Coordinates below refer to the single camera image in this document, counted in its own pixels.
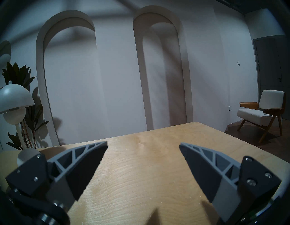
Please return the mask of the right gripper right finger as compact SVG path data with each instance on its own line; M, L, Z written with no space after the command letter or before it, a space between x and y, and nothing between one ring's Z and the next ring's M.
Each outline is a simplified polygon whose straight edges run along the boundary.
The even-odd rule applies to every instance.
M219 216L217 224L262 224L280 202L281 184L272 171L251 156L241 163L228 155L181 143L191 173Z

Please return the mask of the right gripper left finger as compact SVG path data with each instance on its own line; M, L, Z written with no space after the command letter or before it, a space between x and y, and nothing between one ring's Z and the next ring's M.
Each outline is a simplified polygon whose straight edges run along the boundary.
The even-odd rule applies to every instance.
M90 183L108 149L107 141L73 147L46 159L26 157L5 180L5 195L28 213L66 214Z

